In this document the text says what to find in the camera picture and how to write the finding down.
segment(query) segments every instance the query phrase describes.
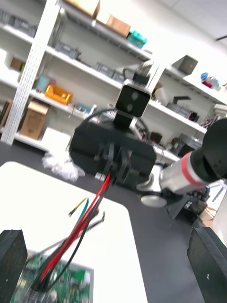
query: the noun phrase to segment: white table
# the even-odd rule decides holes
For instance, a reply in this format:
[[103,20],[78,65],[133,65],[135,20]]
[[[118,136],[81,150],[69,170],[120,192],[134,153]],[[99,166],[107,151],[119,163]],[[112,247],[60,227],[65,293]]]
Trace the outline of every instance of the white table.
[[[68,236],[80,213],[69,218],[69,211],[84,197],[95,197],[15,162],[0,167],[0,188],[0,232],[22,229],[27,249],[37,251]],[[104,223],[85,235],[73,262],[94,269],[94,303],[147,303],[129,213],[108,199],[100,216],[102,211]]]

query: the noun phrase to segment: circuit board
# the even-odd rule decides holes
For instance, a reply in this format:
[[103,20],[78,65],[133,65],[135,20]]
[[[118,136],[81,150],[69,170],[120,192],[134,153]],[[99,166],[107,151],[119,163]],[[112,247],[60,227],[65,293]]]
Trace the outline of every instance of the circuit board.
[[[23,290],[34,281],[39,267],[45,261],[45,256],[31,260],[23,269],[10,303],[20,303]],[[64,268],[66,262],[60,261],[52,273],[50,280],[54,281]],[[70,264],[51,291],[55,292],[54,303],[92,303],[93,302],[94,271],[77,264]]]

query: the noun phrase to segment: black wire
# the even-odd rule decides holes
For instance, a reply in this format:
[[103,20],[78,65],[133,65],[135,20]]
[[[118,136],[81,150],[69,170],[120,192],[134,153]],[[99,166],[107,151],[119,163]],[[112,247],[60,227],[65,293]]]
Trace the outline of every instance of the black wire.
[[109,188],[109,186],[110,186],[111,184],[112,184],[112,180],[110,180],[110,182],[108,183],[107,187],[106,187],[105,190],[101,193],[101,195],[99,196],[99,199],[97,200],[97,202],[96,202],[95,205],[93,206],[93,208],[92,208],[92,210],[91,210],[91,214],[90,214],[90,216],[89,216],[89,218],[88,218],[88,222],[87,222],[86,226],[84,227],[84,230],[83,230],[83,232],[82,232],[82,235],[81,235],[81,237],[80,237],[80,239],[79,239],[79,241],[78,241],[78,243],[77,243],[77,246],[76,246],[76,248],[74,249],[74,251],[73,251],[73,253],[72,253],[72,255],[71,255],[69,261],[67,262],[67,264],[65,265],[65,267],[63,268],[63,270],[59,273],[59,275],[58,275],[58,277],[55,279],[55,281],[54,281],[48,288],[46,288],[46,289],[44,290],[45,292],[48,292],[48,291],[55,285],[55,283],[60,279],[60,277],[63,275],[63,273],[64,273],[64,272],[66,271],[66,269],[69,267],[69,265],[70,265],[72,259],[74,258],[75,254],[77,253],[77,251],[78,251],[78,249],[79,249],[79,247],[80,247],[80,244],[81,244],[81,242],[82,242],[82,240],[83,240],[83,238],[84,238],[84,235],[85,235],[85,233],[86,233],[86,231],[87,231],[87,228],[88,228],[88,226],[89,226],[89,222],[91,221],[92,214],[93,214],[93,213],[95,212],[95,210],[99,207],[99,204],[101,203],[101,201],[102,201],[102,199],[103,199],[103,197],[104,197],[104,195],[105,195],[107,189]]
[[[100,114],[106,113],[106,112],[112,112],[112,111],[117,111],[117,109],[115,108],[108,108],[108,109],[102,109],[99,110],[97,112],[94,112],[92,115],[88,116],[83,122],[80,123],[80,125],[78,127],[83,126],[84,124],[87,124],[89,122],[90,119],[94,118],[95,116],[98,116]],[[138,120],[143,124],[145,132],[147,134],[147,140],[150,140],[150,131],[148,129],[148,126],[146,125],[146,123],[143,121],[142,118],[138,118]]]
[[[90,222],[91,220],[93,220],[93,219],[98,215],[98,213],[99,213],[99,210],[98,210],[98,209],[95,209],[95,211],[94,211],[91,215],[90,215],[90,213],[88,213],[87,216],[89,216],[89,222]],[[105,217],[105,215],[103,215],[103,218],[102,218],[101,220],[99,220],[99,221],[97,221],[97,222],[94,222],[93,224],[91,224],[90,226],[88,226],[86,232],[88,232],[90,229],[96,227],[96,226],[99,225],[101,222],[103,222],[103,221],[104,221],[104,217]],[[61,245],[59,248],[61,248],[61,247],[63,246],[63,244],[65,243],[65,241],[66,241],[67,239],[68,239],[68,237],[62,240],[63,243],[62,243],[62,245]],[[62,258],[63,254],[65,253],[65,251],[68,249],[69,246],[70,246],[70,243],[69,243],[68,246],[64,249],[64,251],[62,252],[62,254],[59,256],[58,261]],[[50,249],[50,247],[48,247],[48,248],[42,250],[41,253],[43,253],[43,252],[45,252],[46,250],[49,250],[49,249]],[[49,272],[46,274],[46,276],[43,278],[43,280],[42,280],[41,282],[39,282],[39,277],[40,277],[41,273],[43,272],[43,270],[45,269],[45,267],[47,266],[47,264],[48,264],[49,262],[46,263],[46,266],[45,266],[45,267],[43,267],[43,265],[42,265],[42,269],[40,269],[40,271],[39,271],[39,273],[38,273],[38,275],[37,275],[37,277],[36,277],[36,279],[35,279],[35,283],[37,283],[37,286],[36,286],[36,289],[37,289],[37,290],[39,290],[39,291],[45,291],[45,288],[48,286],[48,283],[49,283],[49,281],[50,281],[52,272],[54,271],[54,268],[56,267],[58,261],[57,261],[57,262],[53,265],[53,267],[49,270]]]

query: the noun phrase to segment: cardboard box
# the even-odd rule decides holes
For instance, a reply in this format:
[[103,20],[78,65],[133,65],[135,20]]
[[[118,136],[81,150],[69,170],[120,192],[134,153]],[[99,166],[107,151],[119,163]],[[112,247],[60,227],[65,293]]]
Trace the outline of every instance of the cardboard box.
[[16,71],[22,71],[24,66],[25,66],[24,61],[21,61],[15,57],[13,57],[11,64],[10,64],[10,68],[12,68]]
[[0,128],[2,128],[3,126],[5,126],[6,124],[6,120],[8,118],[9,115],[9,111],[12,107],[13,104],[13,100],[8,100],[6,101],[6,103],[3,106],[3,109],[0,113]]
[[94,19],[100,10],[100,0],[66,0],[76,8],[82,10]]
[[129,24],[121,21],[104,10],[99,11],[96,19],[124,37],[127,37],[129,34],[131,28]]
[[31,101],[27,108],[21,134],[38,140],[44,126],[49,106]]

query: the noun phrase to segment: red wire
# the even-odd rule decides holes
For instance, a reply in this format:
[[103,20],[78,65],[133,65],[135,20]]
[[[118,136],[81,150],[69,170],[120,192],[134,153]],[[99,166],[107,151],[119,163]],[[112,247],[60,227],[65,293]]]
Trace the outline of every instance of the red wire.
[[[108,175],[106,177],[105,182],[103,183],[102,187],[100,188],[100,190],[98,191],[95,199],[92,201],[91,205],[89,206],[89,208],[86,210],[85,214],[83,215],[83,217],[80,219],[79,223],[77,224],[77,226],[79,226],[84,218],[86,217],[86,215],[88,214],[88,212],[90,211],[90,209],[92,208],[92,206],[95,204],[97,198],[99,195],[101,195],[101,193],[105,190],[105,188],[107,187],[108,183],[109,183],[109,179],[110,179],[110,175]],[[63,251],[65,250],[65,248],[67,247],[68,243],[71,241],[69,247],[71,246],[71,244],[74,242],[74,240],[78,237],[79,233],[81,232],[81,230],[84,229],[85,225],[87,224],[87,220],[83,223],[83,225],[81,226],[80,230],[77,231],[77,226],[74,228],[74,230],[72,231],[71,235],[68,237],[68,239],[66,240],[66,242],[64,243],[63,247],[59,250],[59,252],[53,257],[53,259],[50,261],[50,263],[46,266],[46,268],[44,269],[44,271],[42,272],[42,274],[40,275],[39,280],[42,281],[42,279],[45,277],[45,275],[47,274],[47,272],[54,266],[54,264],[56,262],[58,262],[58,258],[59,256],[63,253]]]

